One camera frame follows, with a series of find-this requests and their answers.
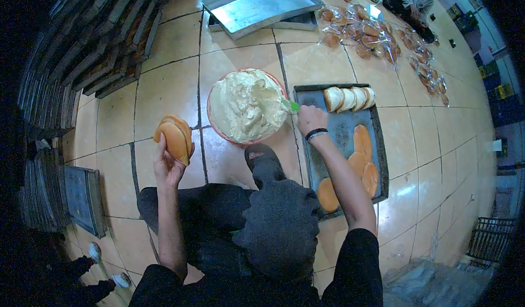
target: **red bowl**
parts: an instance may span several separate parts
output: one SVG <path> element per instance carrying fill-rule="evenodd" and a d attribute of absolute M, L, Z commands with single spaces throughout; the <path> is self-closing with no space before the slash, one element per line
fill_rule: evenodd
<path fill-rule="evenodd" d="M 217 81 L 221 81 L 223 80 L 224 78 L 226 78 L 226 76 L 230 73 L 234 73 L 234 72 L 243 72 L 245 70 L 247 70 L 249 68 L 240 68 L 240 69 L 237 69 L 235 71 L 231 71 L 231 72 L 228 72 L 227 74 L 223 75 L 219 80 Z M 275 78 L 272 74 L 264 71 L 264 70 L 260 70 L 258 69 L 259 71 L 262 71 L 264 72 L 270 79 L 272 79 L 280 88 L 281 88 L 281 91 L 282 91 L 282 94 L 284 95 L 284 97 L 286 99 L 288 99 L 288 94 L 286 94 L 286 89 L 284 88 L 284 86 L 279 82 L 279 80 L 277 80 L 277 78 Z M 262 137 L 262 138 L 259 138 L 258 140 L 252 140 L 252 141 L 249 141 L 249 142 L 246 142 L 246 143 L 238 143 L 236 141 L 233 141 L 231 138 L 229 138 L 228 136 L 224 135 L 220 130 L 219 128 L 217 128 L 217 126 L 213 123 L 213 120 L 212 118 L 209 116 L 211 110 L 209 108 L 209 97 L 211 96 L 213 92 L 213 87 L 212 89 L 210 90 L 209 94 L 208 94 L 208 99 L 207 99 L 207 102 L 206 102 L 206 114 L 208 116 L 208 121 L 209 121 L 209 124 L 210 126 L 213 128 L 213 130 L 215 130 L 215 132 L 220 136 L 222 137 L 223 139 L 227 140 L 228 142 L 232 143 L 232 144 L 235 144 L 235 145 L 240 145 L 240 146 L 249 146 L 249 145 L 254 145 L 254 144 L 258 144 L 260 142 L 262 142 L 263 140 L 267 140 L 269 139 L 270 137 L 272 137 L 275 133 L 277 133 L 277 131 L 279 129 L 277 129 L 276 131 L 274 131 L 273 133 L 271 133 L 270 135 L 266 136 L 266 137 Z"/>

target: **metal baking tray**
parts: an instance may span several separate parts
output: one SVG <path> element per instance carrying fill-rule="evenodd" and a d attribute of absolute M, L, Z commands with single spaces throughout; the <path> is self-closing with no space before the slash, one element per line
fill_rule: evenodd
<path fill-rule="evenodd" d="M 210 32 L 224 31 L 213 16 L 209 17 L 208 28 Z M 308 12 L 293 16 L 279 22 L 272 23 L 266 28 L 287 28 L 292 30 L 314 31 L 317 28 L 317 18 L 315 12 Z"/>
<path fill-rule="evenodd" d="M 296 15 L 318 10 L 321 0 L 203 0 L 204 8 L 213 15 L 233 39 Z"/>
<path fill-rule="evenodd" d="M 326 111 L 325 97 L 323 90 L 328 87 L 351 88 L 351 87 L 370 87 L 369 84 L 321 84 L 321 85 L 298 85 L 294 87 L 293 94 L 299 105 L 315 105 Z M 385 144 L 383 132 L 379 121 L 379 114 L 376 106 L 368 109 L 341 113 L 328 113 L 328 132 L 335 145 L 343 153 L 345 158 L 349 158 L 354 153 L 354 128 L 363 125 L 370 133 L 372 140 L 372 162 L 376 164 L 379 172 L 379 185 L 377 192 L 372 198 L 372 203 L 379 203 L 389 196 L 389 168 L 386 162 Z M 317 192 L 317 188 L 322 179 L 329 177 L 325 163 L 316 149 L 302 139 L 305 146 L 305 158 L 308 170 L 310 188 Z M 324 219 L 338 217 L 342 214 L 341 206 L 335 212 L 325 212 Z"/>

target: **hand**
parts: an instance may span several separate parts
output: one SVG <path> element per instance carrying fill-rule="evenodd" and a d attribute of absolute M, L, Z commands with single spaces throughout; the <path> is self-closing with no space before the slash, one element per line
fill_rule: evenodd
<path fill-rule="evenodd" d="M 190 153 L 189 158 L 192 157 L 194 151 L 195 143 L 192 143 L 192 152 Z M 177 188 L 180 179 L 186 170 L 186 166 L 179 160 L 176 160 L 166 150 L 166 137 L 164 136 L 164 133 L 161 133 L 161 139 L 157 144 L 157 150 L 153 158 L 153 170 L 157 180 L 157 187 L 161 189 L 167 189 L 170 187 Z"/>
<path fill-rule="evenodd" d="M 314 129 L 328 126 L 328 113 L 313 105 L 301 105 L 299 108 L 299 131 L 306 136 Z"/>
<path fill-rule="evenodd" d="M 411 4 L 409 7 L 410 7 L 410 14 L 412 18 L 419 20 L 419 18 L 421 17 L 421 13 L 417 10 L 414 4 Z"/>

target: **black sleeve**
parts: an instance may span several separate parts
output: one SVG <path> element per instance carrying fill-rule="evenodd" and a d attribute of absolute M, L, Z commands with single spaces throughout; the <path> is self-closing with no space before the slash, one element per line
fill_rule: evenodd
<path fill-rule="evenodd" d="M 136 286 L 129 307 L 176 306 L 183 296 L 183 283 L 169 268 L 151 264 Z"/>
<path fill-rule="evenodd" d="M 383 306 L 379 243 L 370 231 L 357 228 L 346 235 L 322 301 L 328 306 Z"/>

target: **person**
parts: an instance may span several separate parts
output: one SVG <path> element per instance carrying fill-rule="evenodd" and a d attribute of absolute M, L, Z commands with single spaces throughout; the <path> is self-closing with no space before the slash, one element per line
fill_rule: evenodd
<path fill-rule="evenodd" d="M 322 300 L 311 285 L 321 216 L 314 191 L 286 179 L 264 144 L 245 150 L 259 190 L 179 189 L 185 166 L 166 151 L 161 135 L 153 160 L 157 187 L 144 188 L 137 199 L 159 236 L 160 264 L 146 268 L 129 306 L 382 306 L 374 208 L 327 126 L 326 112 L 300 107 L 299 130 L 324 160 L 349 225 Z M 187 263 L 205 274 L 197 283 L 183 285 Z"/>
<path fill-rule="evenodd" d="M 427 15 L 434 0 L 383 0 L 383 6 L 408 23 L 427 43 L 434 42 Z"/>
<path fill-rule="evenodd" d="M 75 282 L 91 266 L 100 262 L 101 250 L 95 243 L 89 244 L 89 257 L 82 256 L 70 262 L 48 265 L 50 285 L 62 294 L 69 305 L 95 306 L 107 297 L 115 287 L 129 288 L 131 279 L 126 273 L 113 275 L 110 279 L 99 281 L 97 285 L 74 286 Z"/>

